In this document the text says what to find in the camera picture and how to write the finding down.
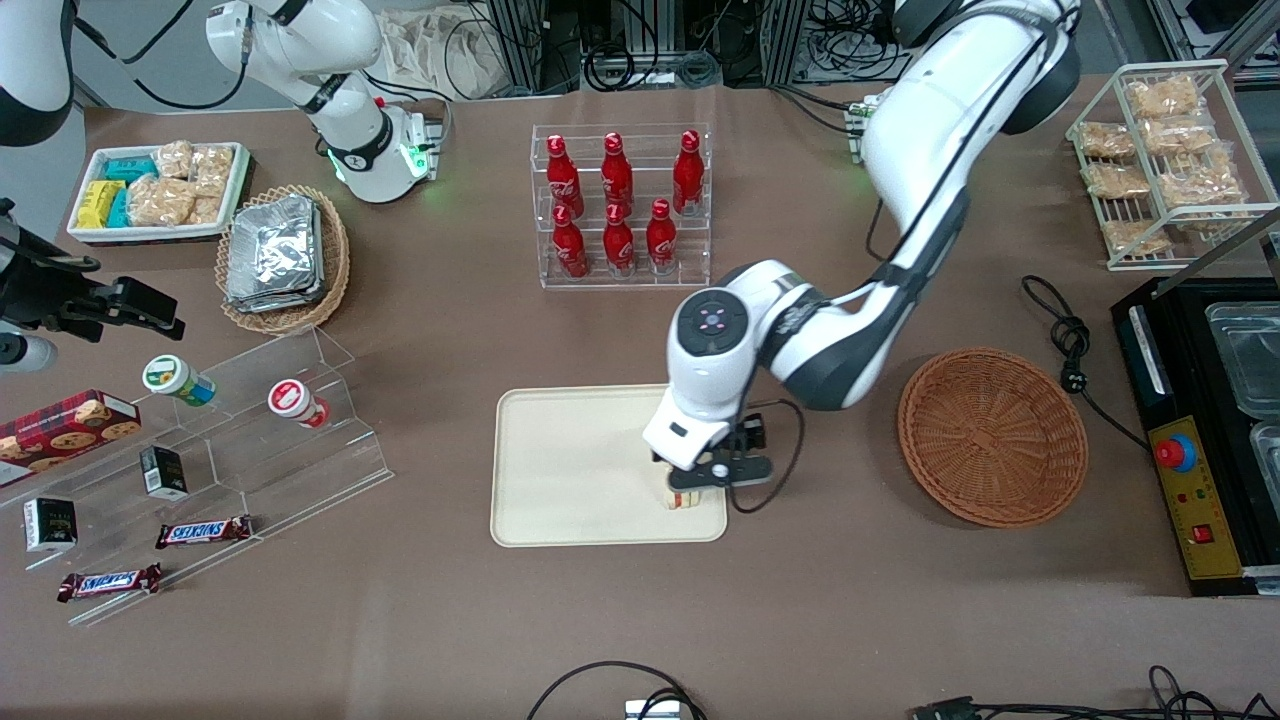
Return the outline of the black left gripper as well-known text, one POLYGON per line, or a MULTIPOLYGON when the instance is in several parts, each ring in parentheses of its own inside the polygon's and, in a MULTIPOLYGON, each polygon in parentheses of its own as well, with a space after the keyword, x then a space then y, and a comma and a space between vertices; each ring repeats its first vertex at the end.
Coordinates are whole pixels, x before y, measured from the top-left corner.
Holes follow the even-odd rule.
POLYGON ((759 413, 746 415, 724 437, 698 456, 691 470, 672 465, 669 479, 768 479, 769 459, 756 454, 767 447, 759 413))

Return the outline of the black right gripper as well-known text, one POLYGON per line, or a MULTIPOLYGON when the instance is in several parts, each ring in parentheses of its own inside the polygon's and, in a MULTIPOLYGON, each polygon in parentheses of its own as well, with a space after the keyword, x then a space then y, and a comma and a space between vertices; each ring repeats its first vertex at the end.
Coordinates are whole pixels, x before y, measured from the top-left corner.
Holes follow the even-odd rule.
POLYGON ((104 325, 134 325, 182 341, 186 324, 178 302, 136 278, 116 278, 110 290, 87 277, 99 263, 10 263, 3 270, 3 320, 22 329, 59 331, 99 343, 104 325))

